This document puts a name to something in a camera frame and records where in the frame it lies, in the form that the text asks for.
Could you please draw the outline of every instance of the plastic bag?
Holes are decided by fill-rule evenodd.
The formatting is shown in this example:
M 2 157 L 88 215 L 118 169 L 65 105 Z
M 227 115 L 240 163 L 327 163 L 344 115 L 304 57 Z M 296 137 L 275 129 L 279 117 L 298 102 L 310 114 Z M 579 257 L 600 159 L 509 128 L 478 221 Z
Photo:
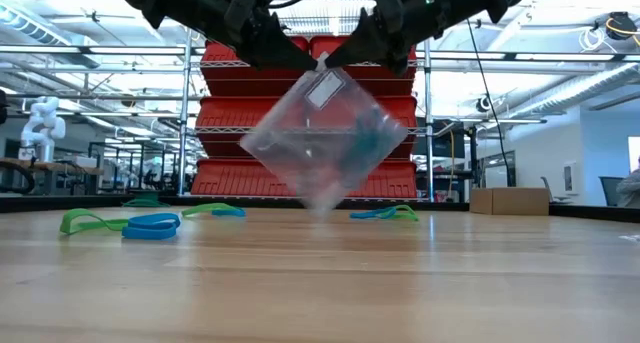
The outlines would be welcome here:
M 307 72 L 240 142 L 325 215 L 407 136 L 342 69 Z

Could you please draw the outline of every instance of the white wall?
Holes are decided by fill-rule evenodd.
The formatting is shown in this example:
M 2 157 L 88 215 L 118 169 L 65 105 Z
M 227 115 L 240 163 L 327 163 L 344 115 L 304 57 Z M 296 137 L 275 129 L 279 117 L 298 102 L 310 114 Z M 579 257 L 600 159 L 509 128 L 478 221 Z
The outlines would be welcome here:
M 104 142 L 105 135 L 101 131 L 88 124 L 71 124 L 66 118 L 67 134 L 64 139 L 56 140 L 56 148 L 87 154 L 89 142 Z M 5 124 L 0 125 L 0 157 L 4 157 L 7 139 L 20 141 L 20 133 L 26 122 L 26 119 L 8 119 Z
M 629 136 L 640 136 L 640 113 L 581 112 L 588 205 L 606 205 L 600 176 L 629 175 Z
M 544 187 L 540 177 L 547 177 L 554 196 L 567 196 L 563 169 L 566 163 L 577 162 L 574 177 L 574 204 L 584 204 L 582 179 L 582 131 L 580 109 L 572 108 L 566 115 L 549 116 L 546 124 L 515 126 L 506 133 L 505 152 L 515 151 L 516 183 L 518 187 Z M 480 141 L 478 158 L 499 154 L 499 142 Z

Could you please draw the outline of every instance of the red plastic crate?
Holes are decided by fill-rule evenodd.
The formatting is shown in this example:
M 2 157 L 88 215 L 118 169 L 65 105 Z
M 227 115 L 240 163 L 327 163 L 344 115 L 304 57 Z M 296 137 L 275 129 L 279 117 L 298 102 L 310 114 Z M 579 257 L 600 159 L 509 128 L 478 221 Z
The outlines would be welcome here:
M 196 127 L 255 127 L 278 97 L 209 97 L 200 101 L 200 114 Z M 406 127 L 416 126 L 416 100 L 407 97 L 377 97 L 376 100 L 391 116 Z M 243 134 L 198 133 L 207 155 L 210 157 L 250 157 L 238 142 Z M 409 159 L 415 136 L 410 135 L 396 148 L 389 158 Z
M 305 52 L 309 41 L 304 37 L 291 40 Z M 220 43 L 206 45 L 202 62 L 239 61 L 234 51 Z M 304 74 L 294 69 L 262 69 L 253 67 L 201 68 L 213 96 L 281 96 Z
M 322 53 L 331 54 L 348 37 L 318 36 L 311 38 L 311 56 L 318 59 Z M 416 59 L 415 47 L 409 53 L 409 60 Z M 402 77 L 396 77 L 384 67 L 344 67 L 349 75 L 373 96 L 404 96 L 411 95 L 416 68 L 409 67 Z
M 416 167 L 411 162 L 384 162 L 363 189 L 350 197 L 415 198 Z M 292 197 L 295 193 L 260 162 L 244 159 L 203 159 L 191 194 L 219 196 Z

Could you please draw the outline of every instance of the cardboard box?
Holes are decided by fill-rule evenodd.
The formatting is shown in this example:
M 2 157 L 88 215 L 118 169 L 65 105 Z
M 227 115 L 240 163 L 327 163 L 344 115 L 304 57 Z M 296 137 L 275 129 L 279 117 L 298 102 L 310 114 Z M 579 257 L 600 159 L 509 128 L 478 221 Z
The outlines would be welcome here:
M 471 190 L 469 211 L 493 215 L 549 215 L 546 188 L 491 188 Z

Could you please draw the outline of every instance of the person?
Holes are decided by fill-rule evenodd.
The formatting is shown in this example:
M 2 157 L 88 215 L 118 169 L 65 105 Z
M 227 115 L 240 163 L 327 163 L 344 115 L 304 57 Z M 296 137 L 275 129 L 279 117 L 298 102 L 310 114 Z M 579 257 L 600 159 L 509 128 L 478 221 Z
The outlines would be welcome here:
M 623 179 L 618 184 L 616 192 L 620 195 L 618 207 L 640 208 L 640 168 Z

